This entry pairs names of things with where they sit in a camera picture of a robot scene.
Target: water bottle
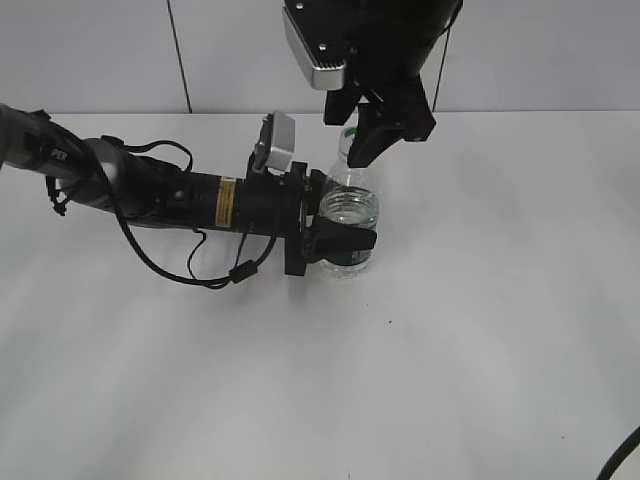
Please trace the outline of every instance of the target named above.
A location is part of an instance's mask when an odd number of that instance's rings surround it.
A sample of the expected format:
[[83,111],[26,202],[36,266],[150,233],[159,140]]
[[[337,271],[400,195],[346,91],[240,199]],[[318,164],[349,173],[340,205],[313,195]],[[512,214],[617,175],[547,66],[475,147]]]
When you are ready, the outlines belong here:
[[[346,128],[340,134],[338,161],[327,175],[320,201],[320,215],[336,223],[375,230],[380,205],[373,193],[366,168],[349,168],[347,158],[355,139],[356,128]],[[364,270],[371,250],[331,255],[320,262],[331,276],[351,278]]]

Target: sticker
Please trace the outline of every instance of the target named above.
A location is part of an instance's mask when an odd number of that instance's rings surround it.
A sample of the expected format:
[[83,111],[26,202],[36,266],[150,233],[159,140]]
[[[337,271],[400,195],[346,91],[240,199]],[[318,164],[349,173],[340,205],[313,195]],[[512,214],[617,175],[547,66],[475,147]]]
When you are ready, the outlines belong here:
[[222,177],[218,189],[218,206],[216,208],[216,227],[231,228],[233,221],[233,202],[236,197],[236,179]]
[[357,132],[358,129],[356,127],[345,128],[343,135],[344,138],[354,137]]

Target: white table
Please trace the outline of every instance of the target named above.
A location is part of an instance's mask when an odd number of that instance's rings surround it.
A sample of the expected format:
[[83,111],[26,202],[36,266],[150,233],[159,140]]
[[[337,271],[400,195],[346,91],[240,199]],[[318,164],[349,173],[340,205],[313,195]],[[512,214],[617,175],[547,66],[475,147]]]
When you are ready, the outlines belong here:
[[[55,119],[242,176],[261,116]],[[297,120],[327,169],[338,131]],[[0,478],[594,478],[640,423],[640,113],[439,121],[375,164],[375,262],[342,282],[285,278],[279,244],[235,288],[171,284],[113,217],[59,218],[3,168]],[[196,235],[136,233],[185,273]],[[213,234],[199,274],[237,242]]]

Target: black cord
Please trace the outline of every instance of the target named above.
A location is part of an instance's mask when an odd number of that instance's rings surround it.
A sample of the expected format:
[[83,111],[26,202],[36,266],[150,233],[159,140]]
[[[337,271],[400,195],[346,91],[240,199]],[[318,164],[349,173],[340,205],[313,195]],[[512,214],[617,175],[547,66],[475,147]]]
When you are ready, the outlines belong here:
[[238,254],[236,255],[236,263],[233,264],[233,268],[238,268],[240,264],[240,256],[242,255],[242,250],[244,249],[244,242],[247,241],[247,237],[249,235],[247,233],[242,234],[242,239],[240,240],[240,245],[238,246]]
[[193,170],[193,154],[187,147],[179,144],[178,142],[174,142],[173,140],[158,140],[157,142],[147,143],[146,145],[125,145],[123,143],[120,148],[126,150],[129,153],[147,153],[154,148],[160,147],[162,145],[168,145],[186,153],[189,157],[189,163],[187,164],[183,172],[189,173],[191,172],[191,170]]
[[187,270],[189,270],[189,275],[191,275],[191,278],[193,278],[194,280],[197,280],[195,274],[193,273],[193,268],[191,266],[191,263],[193,262],[193,257],[195,256],[197,251],[200,250],[200,247],[202,247],[202,245],[204,245],[206,243],[207,234],[205,232],[203,232],[202,230],[200,230],[199,228],[194,228],[193,229],[193,233],[198,233],[198,234],[202,235],[202,240],[200,240],[200,242],[198,242],[198,244],[195,246],[195,248],[191,252],[191,255],[189,255],[189,258],[187,259]]
[[[53,210],[64,217],[67,213],[67,205],[75,198],[75,196],[80,193],[85,184],[89,181],[89,177],[84,177],[78,180],[73,185],[69,185],[64,188],[56,188],[56,179],[54,177],[47,176],[45,177],[45,183],[47,185],[47,194],[49,196],[49,200],[53,204]],[[59,201],[58,197],[61,193],[65,194],[65,199],[63,201]]]
[[451,14],[451,18],[449,19],[449,24],[444,28],[440,36],[444,35],[445,33],[448,33],[449,30],[451,30],[451,27],[453,27],[453,25],[456,23],[456,20],[458,20],[458,15],[460,15],[460,11],[462,10],[463,3],[464,3],[464,0],[459,0],[455,10]]
[[607,460],[600,475],[596,480],[609,480],[613,477],[613,474],[620,468],[620,465],[627,459],[629,455],[633,453],[633,451],[640,446],[640,427],[633,432],[629,437],[622,442],[622,445],[618,447],[618,449],[613,452],[611,458]]
[[267,248],[265,248],[264,252],[262,255],[260,255],[260,257],[258,257],[258,259],[256,260],[256,267],[259,267],[260,265],[262,265],[265,260],[267,258],[269,258],[269,255],[271,255],[271,252],[273,251],[273,247],[275,247],[276,245],[276,241],[278,239],[278,229],[280,228],[280,218],[281,216],[281,212],[280,212],[280,190],[278,190],[278,196],[276,197],[276,222],[275,222],[275,226],[273,228],[273,232],[271,233],[271,238],[269,239],[269,243],[267,244]]
[[442,61],[440,62],[440,71],[438,73],[438,84],[436,86],[436,93],[433,96],[433,111],[438,111],[438,99],[440,98],[440,87],[442,86],[442,76],[444,75],[444,68],[447,61],[447,54],[449,52],[449,40],[451,40],[451,30],[447,32],[447,37],[444,42],[444,52],[442,52]]

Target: robotic arm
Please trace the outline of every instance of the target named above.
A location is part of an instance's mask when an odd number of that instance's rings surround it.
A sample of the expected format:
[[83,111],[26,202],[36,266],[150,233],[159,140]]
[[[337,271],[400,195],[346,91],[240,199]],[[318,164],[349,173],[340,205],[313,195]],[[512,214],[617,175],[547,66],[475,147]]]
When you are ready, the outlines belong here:
[[[368,166],[401,139],[427,139],[435,121],[420,69],[461,6],[461,0],[285,0],[287,38],[298,63],[314,88],[328,91],[325,123],[343,125],[359,109],[352,167]],[[368,103],[360,103],[363,97]],[[132,147],[107,136],[81,140],[44,111],[0,104],[0,168],[6,163],[43,174],[60,215],[70,201],[114,213],[140,259],[169,280],[211,289],[239,283],[257,273],[279,237],[285,239],[285,273],[295,276],[310,263],[375,246],[375,232],[318,215],[326,176],[308,174],[304,163],[289,168],[295,123],[284,114],[264,118],[245,179],[193,173],[192,162],[181,170],[140,155],[158,145],[191,157],[171,141]],[[157,266],[130,225],[222,230],[270,241],[260,258],[236,262],[227,276],[198,280]]]
[[349,166],[428,139],[436,122],[420,71],[461,9],[462,0],[285,0],[291,50],[309,84],[328,91],[325,123],[344,125],[358,107]]

